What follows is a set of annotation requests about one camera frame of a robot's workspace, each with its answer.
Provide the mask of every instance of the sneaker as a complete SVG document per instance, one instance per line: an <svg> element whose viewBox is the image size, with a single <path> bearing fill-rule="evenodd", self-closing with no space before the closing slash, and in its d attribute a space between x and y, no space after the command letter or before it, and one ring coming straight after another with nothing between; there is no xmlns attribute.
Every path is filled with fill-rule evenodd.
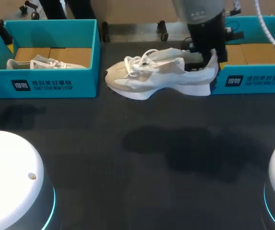
<svg viewBox="0 0 275 230"><path fill-rule="evenodd" d="M186 63L202 63L204 61L200 53L190 53L188 51L175 48L168 48L164 50L152 49L152 52L149 52L148 57L153 61L173 60L175 58L184 58ZM124 68L125 62L121 61L111 66L106 71L110 72Z"/></svg>
<svg viewBox="0 0 275 230"><path fill-rule="evenodd" d="M108 87L124 97L135 100L146 100L163 88L172 88L186 95L210 95L209 84L218 73L215 50L211 51L212 57L204 69L191 72L184 70L185 59L188 60L192 56L191 53L186 54L186 51L179 50L178 53L181 52L179 54L182 57L169 59L173 56L158 57L155 54L155 58L152 58L151 53L154 52L158 51L148 50L142 57L126 57L124 63L120 62L109 68L105 76ZM196 90L205 87L208 90Z"/></svg>
<svg viewBox="0 0 275 230"><path fill-rule="evenodd" d="M7 69L76 69L85 68L81 65L64 63L62 61L57 61L52 58L45 58L40 55L31 61L15 61L9 59L7 62Z"/></svg>

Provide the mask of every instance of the blue cardboard box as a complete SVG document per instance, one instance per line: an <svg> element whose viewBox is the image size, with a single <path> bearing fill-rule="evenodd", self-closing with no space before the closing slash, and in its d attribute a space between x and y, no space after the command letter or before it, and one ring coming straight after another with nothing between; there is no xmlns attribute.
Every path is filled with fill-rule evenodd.
<svg viewBox="0 0 275 230"><path fill-rule="evenodd" d="M95 97L100 62L96 20L7 21L13 37L12 54L0 38L0 98ZM86 69L6 70L19 47L92 48Z"/></svg>
<svg viewBox="0 0 275 230"><path fill-rule="evenodd" d="M275 39L275 16L265 16L264 21ZM256 16L228 17L226 26L243 31L245 36L229 44L270 43ZM217 77L212 95L237 93L275 93L275 65L226 65Z"/></svg>

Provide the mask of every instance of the shoe sole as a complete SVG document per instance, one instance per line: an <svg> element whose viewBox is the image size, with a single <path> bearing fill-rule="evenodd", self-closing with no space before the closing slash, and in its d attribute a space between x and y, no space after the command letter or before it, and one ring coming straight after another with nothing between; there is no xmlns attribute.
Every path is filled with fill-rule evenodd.
<svg viewBox="0 0 275 230"><path fill-rule="evenodd" d="M108 85L108 87L113 90L114 92L118 93L119 95L122 95L126 98L130 98L133 100L147 100L149 97L151 97L156 91L164 89L164 88L170 88L174 89L182 94L190 95L190 96L209 96L211 94L210 90L210 84L205 85L173 85L168 87L161 87L154 90L146 91L146 92L126 92L117 90L111 86Z"/></svg>

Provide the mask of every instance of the person's leg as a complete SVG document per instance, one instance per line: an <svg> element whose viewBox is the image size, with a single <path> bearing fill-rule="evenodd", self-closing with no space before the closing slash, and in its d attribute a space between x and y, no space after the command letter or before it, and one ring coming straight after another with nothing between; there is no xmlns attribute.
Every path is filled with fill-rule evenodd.
<svg viewBox="0 0 275 230"><path fill-rule="evenodd" d="M39 0L47 19L66 19L60 0Z"/></svg>
<svg viewBox="0 0 275 230"><path fill-rule="evenodd" d="M91 0L68 0L68 3L76 19L96 19Z"/></svg>

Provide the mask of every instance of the cyan light strip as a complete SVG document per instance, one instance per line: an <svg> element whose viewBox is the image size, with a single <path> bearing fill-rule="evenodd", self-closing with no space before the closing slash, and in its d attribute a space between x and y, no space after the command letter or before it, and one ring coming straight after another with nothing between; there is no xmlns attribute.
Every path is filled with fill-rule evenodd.
<svg viewBox="0 0 275 230"><path fill-rule="evenodd" d="M56 192L55 192L55 188L53 188L53 195L54 195L54 199L53 199L52 210L51 210L50 216L49 216L46 224L43 226L42 230L45 230L45 228L48 226L48 224L49 224L49 222L50 222L50 220L52 218L52 214L55 211L55 206L56 206Z"/></svg>
<svg viewBox="0 0 275 230"><path fill-rule="evenodd" d="M271 214L270 210L268 209L268 206L267 206L267 203L266 203L266 199L265 199L265 186L264 186L263 196L264 196L264 202L265 202L265 206L266 206L266 209L268 211L268 214L270 214L272 220L275 222L275 219L274 219L273 215Z"/></svg>

